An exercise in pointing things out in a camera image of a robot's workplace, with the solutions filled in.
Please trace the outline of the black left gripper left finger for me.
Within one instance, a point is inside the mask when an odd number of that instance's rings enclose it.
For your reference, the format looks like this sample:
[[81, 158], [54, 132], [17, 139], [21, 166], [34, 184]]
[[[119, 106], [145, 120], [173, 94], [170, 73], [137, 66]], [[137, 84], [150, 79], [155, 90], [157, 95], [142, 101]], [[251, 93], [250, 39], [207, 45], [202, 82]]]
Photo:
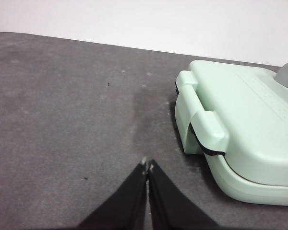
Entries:
[[147, 198], [147, 158], [78, 227], [82, 230], [142, 230]]

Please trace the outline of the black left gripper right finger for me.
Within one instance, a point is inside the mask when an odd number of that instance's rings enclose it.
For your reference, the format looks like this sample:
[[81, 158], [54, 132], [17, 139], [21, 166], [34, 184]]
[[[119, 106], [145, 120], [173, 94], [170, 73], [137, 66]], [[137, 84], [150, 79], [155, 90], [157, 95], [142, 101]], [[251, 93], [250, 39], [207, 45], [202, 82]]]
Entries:
[[155, 160], [149, 163], [149, 202], [155, 230], [210, 230], [219, 225], [186, 197]]

